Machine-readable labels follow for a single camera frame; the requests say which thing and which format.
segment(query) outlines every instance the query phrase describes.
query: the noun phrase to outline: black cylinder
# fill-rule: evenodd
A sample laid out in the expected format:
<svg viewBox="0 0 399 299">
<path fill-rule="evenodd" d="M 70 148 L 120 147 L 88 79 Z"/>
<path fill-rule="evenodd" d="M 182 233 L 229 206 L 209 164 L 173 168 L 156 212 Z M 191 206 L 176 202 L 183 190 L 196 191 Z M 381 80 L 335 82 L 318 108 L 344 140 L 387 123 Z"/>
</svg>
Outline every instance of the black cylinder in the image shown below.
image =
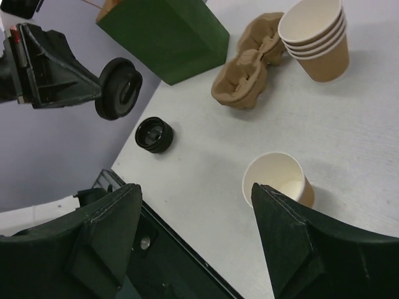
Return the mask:
<svg viewBox="0 0 399 299">
<path fill-rule="evenodd" d="M 139 147 L 150 153 L 163 153 L 173 141 L 173 129 L 159 117 L 150 117 L 138 126 L 135 139 Z"/>
</svg>

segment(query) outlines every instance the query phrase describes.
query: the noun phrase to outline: cup rim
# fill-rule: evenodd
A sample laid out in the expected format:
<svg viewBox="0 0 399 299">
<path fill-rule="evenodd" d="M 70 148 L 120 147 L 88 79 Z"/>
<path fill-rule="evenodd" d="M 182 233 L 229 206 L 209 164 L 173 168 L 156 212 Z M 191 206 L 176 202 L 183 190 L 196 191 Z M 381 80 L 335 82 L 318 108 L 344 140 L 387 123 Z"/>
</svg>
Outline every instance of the cup rim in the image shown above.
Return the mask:
<svg viewBox="0 0 399 299">
<path fill-rule="evenodd" d="M 249 168 L 250 168 L 257 160 L 259 160 L 260 158 L 262 158 L 262 157 L 264 157 L 264 156 L 268 156 L 268 155 L 270 155 L 270 154 L 282 154 L 282 155 L 284 155 L 284 156 L 288 156 L 290 159 L 294 160 L 295 163 L 297 163 L 297 165 L 299 166 L 300 172 L 302 173 L 302 181 L 303 181 L 302 187 L 300 188 L 300 193 L 302 194 L 302 193 L 304 192 L 304 189 L 305 189 L 305 186 L 306 186 L 306 176 L 305 176 L 305 172 L 304 172 L 304 170 L 303 170 L 303 168 L 302 168 L 302 165 L 300 165 L 300 162 L 298 162 L 298 160 L 296 160 L 296 159 L 295 159 L 293 156 L 291 156 L 290 154 L 287 154 L 287 153 L 285 153 L 285 152 L 283 152 L 283 151 L 269 151 L 269 152 L 267 152 L 267 153 L 260 154 L 258 157 L 256 157 L 255 159 L 253 159 L 253 160 L 248 164 L 248 166 L 247 166 L 247 168 L 245 169 L 245 172 L 244 172 L 243 180 L 242 180 L 242 183 L 241 183 L 241 191 L 243 192 L 243 196 L 244 196 L 245 201 L 247 202 L 247 204 L 248 204 L 251 208 L 253 208 L 252 199 L 250 198 L 250 201 L 248 201 L 247 197 L 245 196 L 245 192 L 244 192 L 244 180 L 245 180 L 245 177 L 246 177 L 246 175 L 247 175 L 247 173 L 248 173 Z"/>
<path fill-rule="evenodd" d="M 310 39 L 313 39 L 313 38 L 317 37 L 318 35 L 320 35 L 320 34 L 323 33 L 324 31 L 326 31 L 326 30 L 331 26 L 331 24 L 333 24 L 333 23 L 335 22 L 335 20 L 339 17 L 341 11 L 344 10 L 343 5 L 342 5 L 342 0 L 338 0 L 338 1 L 339 1 L 339 7 L 340 7 L 340 9 L 338 10 L 338 13 L 334 16 L 332 22 L 330 22 L 330 23 L 329 23 L 328 25 L 326 25 L 324 28 L 322 28 L 321 30 L 319 30 L 317 33 L 315 33 L 315 34 L 312 35 L 312 36 L 306 37 L 305 39 L 297 39 L 297 40 L 294 40 L 294 39 L 285 39 L 285 38 L 283 38 L 283 36 L 281 35 L 281 30 L 280 30 L 280 29 L 281 29 L 281 24 L 282 24 L 284 18 L 287 17 L 288 12 L 290 12 L 291 10 L 293 10 L 295 7 L 297 7 L 297 6 L 298 6 L 300 3 L 302 3 L 303 1 L 305 1 L 305 0 L 301 0 L 301 1 L 299 1 L 297 4 L 295 4 L 294 6 L 292 6 L 292 7 L 282 16 L 282 18 L 281 18 L 281 20 L 280 20 L 280 22 L 279 22 L 279 26 L 278 26 L 278 28 L 277 28 L 277 32 L 278 32 L 279 36 L 281 37 L 281 39 L 284 40 L 284 41 L 286 41 L 287 43 L 297 44 L 297 43 L 300 43 L 300 42 L 306 42 L 307 40 L 310 40 Z"/>
<path fill-rule="evenodd" d="M 314 48 L 313 50 L 309 50 L 309 51 L 304 51 L 304 52 L 296 52 L 296 51 L 291 51 L 289 49 L 287 49 L 287 51 L 290 53 L 290 55 L 295 55 L 298 57 L 304 57 L 303 55 L 309 55 L 309 54 L 313 54 L 316 53 L 322 49 L 329 49 L 331 45 L 333 45 L 337 40 L 336 38 L 340 39 L 341 35 L 344 34 L 344 32 L 347 30 L 347 25 L 346 23 L 343 23 L 341 28 L 337 31 L 337 34 L 333 36 L 333 38 L 331 38 L 331 40 L 329 40 L 328 42 L 326 42 L 325 44 L 322 44 L 320 47 Z"/>
<path fill-rule="evenodd" d="M 307 57 L 301 57 L 301 56 L 296 56 L 294 54 L 292 54 L 291 52 L 289 52 L 289 55 L 292 58 L 295 58 L 297 60 L 312 60 L 312 59 L 316 59 L 319 58 L 321 56 L 324 56 L 325 54 L 330 53 L 332 50 L 334 50 L 341 42 L 344 38 L 346 38 L 347 36 L 347 28 L 345 28 L 344 33 L 341 35 L 341 37 L 333 44 L 331 45 L 331 47 L 327 48 L 325 51 L 318 53 L 316 55 L 313 56 L 307 56 Z"/>
<path fill-rule="evenodd" d="M 338 21 L 338 23 L 331 29 L 331 31 L 329 31 L 325 36 L 323 36 L 321 39 L 317 39 L 314 42 L 307 44 L 307 45 L 289 45 L 287 44 L 283 39 L 281 39 L 282 43 L 285 45 L 285 47 L 287 48 L 287 50 L 306 50 L 307 48 L 313 47 L 315 45 L 319 45 L 317 48 L 321 47 L 322 45 L 325 45 L 324 41 L 326 39 L 328 39 L 329 37 L 331 37 L 334 33 L 337 33 L 336 30 L 339 29 L 342 24 L 346 24 L 347 23 L 347 19 L 346 19 L 346 15 L 345 12 L 342 11 L 340 20 Z"/>
</svg>

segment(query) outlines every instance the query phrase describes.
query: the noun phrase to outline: stack of paper cups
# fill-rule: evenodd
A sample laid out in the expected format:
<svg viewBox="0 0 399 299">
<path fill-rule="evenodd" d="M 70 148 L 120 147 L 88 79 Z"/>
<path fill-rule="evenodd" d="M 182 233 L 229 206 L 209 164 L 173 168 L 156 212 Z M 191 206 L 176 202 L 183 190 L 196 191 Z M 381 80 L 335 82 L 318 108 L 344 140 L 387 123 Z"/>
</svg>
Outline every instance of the stack of paper cups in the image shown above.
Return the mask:
<svg viewBox="0 0 399 299">
<path fill-rule="evenodd" d="M 289 55 L 315 81 L 341 76 L 349 64 L 342 0 L 302 0 L 281 19 L 279 35 Z"/>
</svg>

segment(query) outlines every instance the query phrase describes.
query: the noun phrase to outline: white table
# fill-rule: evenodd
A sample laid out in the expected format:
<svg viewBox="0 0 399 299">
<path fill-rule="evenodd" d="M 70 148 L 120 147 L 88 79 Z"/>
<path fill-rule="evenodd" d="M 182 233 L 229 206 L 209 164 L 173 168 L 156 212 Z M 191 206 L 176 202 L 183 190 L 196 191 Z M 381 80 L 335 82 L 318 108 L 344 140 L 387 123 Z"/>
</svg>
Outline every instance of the white table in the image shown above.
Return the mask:
<svg viewBox="0 0 399 299">
<path fill-rule="evenodd" d="M 250 20 L 296 0 L 217 1 L 209 7 L 232 33 L 229 57 Z M 399 237 L 399 5 L 346 0 L 350 66 L 315 83 L 288 57 L 269 67 L 254 110 L 211 97 L 220 68 L 160 85 L 140 121 L 159 116 L 175 130 L 167 153 L 139 148 L 135 129 L 113 165 L 126 182 L 244 298 L 272 298 L 253 210 L 241 193 L 259 154 L 296 157 L 313 184 L 315 209 Z"/>
</svg>

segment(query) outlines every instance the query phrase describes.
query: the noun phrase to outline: paper cup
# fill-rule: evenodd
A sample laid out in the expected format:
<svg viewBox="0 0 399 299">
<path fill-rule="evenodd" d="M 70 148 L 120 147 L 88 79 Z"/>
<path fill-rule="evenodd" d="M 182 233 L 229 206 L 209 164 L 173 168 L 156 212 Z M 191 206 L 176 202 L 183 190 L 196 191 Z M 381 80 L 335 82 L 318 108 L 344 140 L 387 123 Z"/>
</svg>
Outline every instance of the paper cup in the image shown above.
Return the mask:
<svg viewBox="0 0 399 299">
<path fill-rule="evenodd" d="M 243 178 L 243 194 L 251 207 L 254 183 L 269 185 L 304 206 L 313 206 L 313 188 L 299 162 L 289 154 L 263 154 L 248 166 Z"/>
<path fill-rule="evenodd" d="M 342 0 L 302 0 L 280 20 L 278 33 L 288 45 L 306 45 L 321 39 L 338 23 Z"/>
<path fill-rule="evenodd" d="M 328 50 L 329 48 L 331 48 L 331 46 L 334 45 L 346 33 L 347 33 L 347 25 L 345 22 L 342 24 L 342 27 L 339 29 L 337 34 L 335 36 L 333 36 L 333 38 L 331 40 L 329 40 L 327 43 L 325 43 L 324 45 L 321 45 L 320 47 L 315 48 L 313 50 L 304 51 L 304 52 L 296 52 L 296 51 L 292 51 L 292 50 L 287 50 L 287 51 L 288 51 L 289 55 L 296 56 L 296 57 L 315 56 L 315 55 L 322 53 L 322 52 Z"/>
<path fill-rule="evenodd" d="M 315 42 L 312 42 L 307 45 L 289 45 L 286 44 L 283 40 L 282 42 L 284 43 L 285 47 L 287 48 L 288 51 L 292 52 L 305 52 L 309 50 L 316 49 L 318 47 L 321 47 L 323 45 L 328 44 L 339 32 L 343 24 L 346 24 L 347 20 L 345 17 L 345 13 L 342 11 L 339 17 L 338 23 L 334 26 L 331 31 L 329 31 L 325 36 L 321 37 L 320 39 L 317 39 Z"/>
<path fill-rule="evenodd" d="M 328 82 L 341 76 L 349 65 L 346 32 L 327 50 L 310 57 L 295 58 L 310 78 L 316 82 Z"/>
</svg>

